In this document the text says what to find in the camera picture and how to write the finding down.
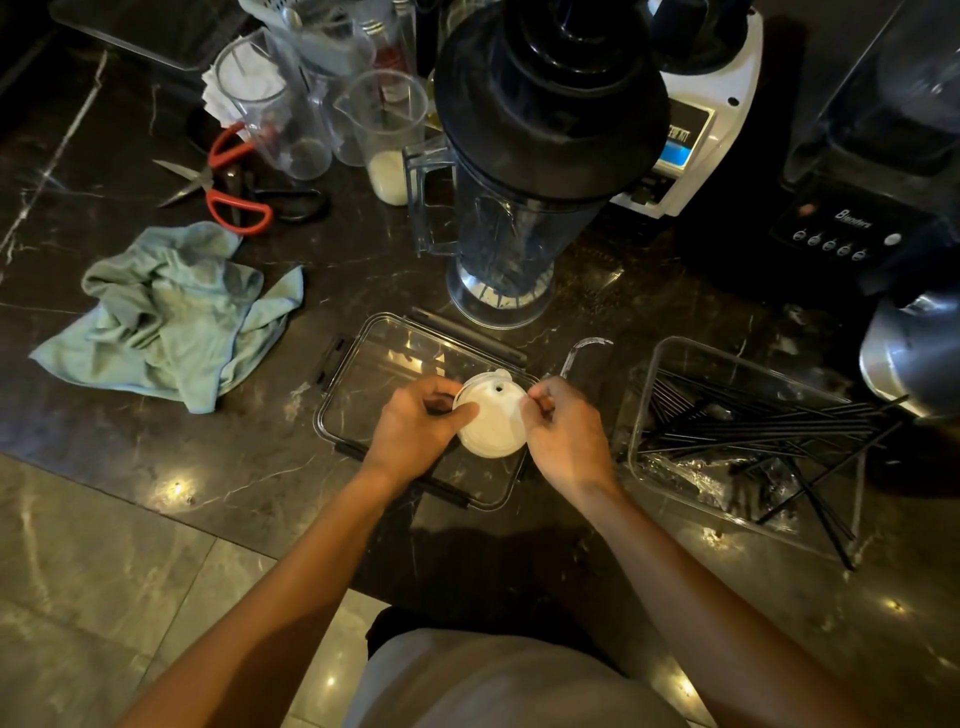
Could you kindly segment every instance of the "person's shirt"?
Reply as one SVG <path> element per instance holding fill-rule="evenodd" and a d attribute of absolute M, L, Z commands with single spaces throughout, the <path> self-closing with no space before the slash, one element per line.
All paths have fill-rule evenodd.
<path fill-rule="evenodd" d="M 659 695 L 588 655 L 524 637 L 418 629 L 384 643 L 342 728 L 687 728 Z"/>

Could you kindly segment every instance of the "blender lid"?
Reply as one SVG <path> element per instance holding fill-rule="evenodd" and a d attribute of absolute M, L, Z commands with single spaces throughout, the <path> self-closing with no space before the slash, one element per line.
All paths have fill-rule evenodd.
<path fill-rule="evenodd" d="M 606 200 L 656 163 L 669 105 L 646 27 L 625 0 L 504 0 L 444 44 L 437 113 L 494 188 L 547 203 Z"/>
<path fill-rule="evenodd" d="M 527 433 L 520 416 L 520 401 L 526 394 L 506 369 L 465 381 L 453 400 L 453 408 L 476 402 L 480 412 L 457 433 L 460 442 L 480 457 L 505 457 L 522 448 L 527 443 Z"/>

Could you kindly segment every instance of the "red-handled scissors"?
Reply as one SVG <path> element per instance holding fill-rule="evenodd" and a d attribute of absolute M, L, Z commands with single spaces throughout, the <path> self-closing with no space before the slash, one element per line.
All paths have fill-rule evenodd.
<path fill-rule="evenodd" d="M 190 184 L 178 191 L 169 199 L 164 200 L 162 203 L 157 205 L 157 207 L 166 207 L 168 205 L 172 205 L 173 203 L 182 200 L 187 195 L 192 194 L 196 190 L 202 188 L 206 193 L 206 206 L 210 210 L 210 214 L 213 215 L 214 220 L 224 226 L 227 230 L 236 232 L 240 235 L 257 235 L 270 227 L 270 224 L 274 221 L 274 211 L 269 205 L 254 202 L 253 200 L 245 200 L 242 197 L 221 192 L 220 190 L 215 189 L 213 186 L 215 172 L 219 172 L 225 167 L 231 166 L 240 157 L 248 155 L 253 151 L 253 144 L 249 141 L 245 141 L 228 149 L 224 149 L 228 142 L 232 140 L 233 136 L 240 132 L 243 128 L 244 123 L 242 121 L 238 121 L 228 129 L 224 129 L 223 133 L 221 133 L 220 136 L 217 137 L 217 140 L 213 142 L 213 146 L 210 147 L 210 152 L 206 156 L 206 167 L 202 172 L 198 172 L 195 169 L 190 169 L 189 167 L 184 167 L 182 164 L 175 164 L 172 161 L 154 159 L 154 162 L 159 164 L 164 169 L 168 169 L 174 174 L 178 174 L 181 177 L 190 180 Z M 232 225 L 224 220 L 220 212 L 217 210 L 217 205 L 225 205 L 234 210 L 245 209 L 249 210 L 250 212 L 260 212 L 263 217 L 260 218 L 255 225 L 251 225 L 248 228 L 242 228 L 239 225 Z"/>

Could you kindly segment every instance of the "plastic cup lid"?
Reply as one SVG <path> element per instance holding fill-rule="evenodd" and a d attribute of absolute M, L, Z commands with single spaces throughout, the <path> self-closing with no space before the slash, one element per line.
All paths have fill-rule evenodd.
<path fill-rule="evenodd" d="M 474 455 L 506 457 L 527 442 L 520 417 L 523 387 L 505 369 L 472 376 L 453 400 L 453 407 L 469 401 L 480 405 L 480 413 L 458 433 L 460 441 Z"/>

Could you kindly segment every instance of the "green towel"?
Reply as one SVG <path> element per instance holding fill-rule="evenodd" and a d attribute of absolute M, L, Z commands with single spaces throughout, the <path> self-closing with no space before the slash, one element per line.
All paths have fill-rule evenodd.
<path fill-rule="evenodd" d="M 212 412 L 303 302 L 299 266 L 258 299 L 263 274 L 229 260 L 239 245 L 215 223 L 147 228 L 125 252 L 90 267 L 84 292 L 100 302 L 30 357 L 73 384 Z"/>

